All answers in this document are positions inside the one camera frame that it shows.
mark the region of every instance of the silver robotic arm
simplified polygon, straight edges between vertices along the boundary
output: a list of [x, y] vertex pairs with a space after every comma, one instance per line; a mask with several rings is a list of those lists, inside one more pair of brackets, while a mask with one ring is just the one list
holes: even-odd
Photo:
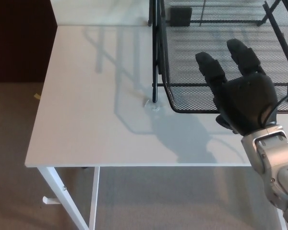
[[288, 222], [288, 140], [282, 126], [271, 126], [244, 136], [244, 150], [264, 182], [266, 197], [284, 212]]
[[242, 145], [263, 179], [266, 197], [284, 212], [288, 222], [288, 139], [277, 125], [274, 84], [251, 48], [237, 39], [227, 41], [227, 46], [242, 74], [234, 80], [227, 81], [218, 60], [205, 52], [196, 54], [220, 112], [216, 121], [243, 136]]

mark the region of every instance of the black cable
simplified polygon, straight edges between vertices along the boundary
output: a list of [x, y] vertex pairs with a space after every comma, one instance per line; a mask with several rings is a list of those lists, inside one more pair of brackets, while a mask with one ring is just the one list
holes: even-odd
[[263, 122], [263, 127], [265, 127], [267, 121], [270, 119], [271, 115], [276, 111], [276, 109], [280, 106], [280, 104], [282, 104], [285, 100], [288, 99], [288, 95], [283, 97], [282, 100], [280, 100], [275, 107], [269, 112], [268, 116], [265, 118], [264, 122]]

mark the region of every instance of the gray carpet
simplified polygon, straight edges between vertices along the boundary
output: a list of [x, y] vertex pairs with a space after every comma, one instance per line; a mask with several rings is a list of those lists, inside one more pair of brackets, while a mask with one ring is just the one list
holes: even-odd
[[[76, 229], [24, 166], [42, 84], [0, 84], [0, 230]], [[58, 169], [89, 220], [94, 169]], [[251, 168], [103, 168], [96, 230], [278, 230]]]

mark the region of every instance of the black mesh basket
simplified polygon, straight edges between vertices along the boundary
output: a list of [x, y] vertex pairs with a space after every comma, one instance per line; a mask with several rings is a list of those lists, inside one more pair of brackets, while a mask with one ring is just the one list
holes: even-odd
[[[281, 99], [288, 94], [288, 0], [153, 1], [153, 101], [164, 86], [179, 113], [217, 113], [213, 95], [199, 71], [195, 54], [207, 52], [221, 64], [226, 78], [241, 77], [227, 40], [251, 47]], [[157, 83], [157, 74], [163, 83]], [[288, 113], [288, 102], [279, 107]]]

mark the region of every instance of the white metal leg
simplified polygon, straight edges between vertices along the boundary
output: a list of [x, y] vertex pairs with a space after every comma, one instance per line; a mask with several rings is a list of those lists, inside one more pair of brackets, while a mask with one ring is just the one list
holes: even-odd
[[283, 211], [280, 209], [276, 209], [277, 210], [277, 214], [278, 214], [278, 218], [279, 218], [279, 222], [280, 222], [280, 226], [282, 230], [287, 230], [287, 226], [286, 226], [286, 221], [283, 217]]
[[95, 230], [98, 187], [99, 187], [99, 174], [100, 174], [100, 167], [95, 167], [93, 191], [92, 191], [92, 202], [91, 202], [91, 214], [90, 214], [90, 230]]
[[60, 203], [64, 206], [78, 229], [89, 230], [86, 222], [80, 214], [76, 204], [72, 200], [71, 195], [67, 191], [60, 176], [54, 167], [38, 167], [38, 170], [43, 175], [48, 185], [57, 196]]

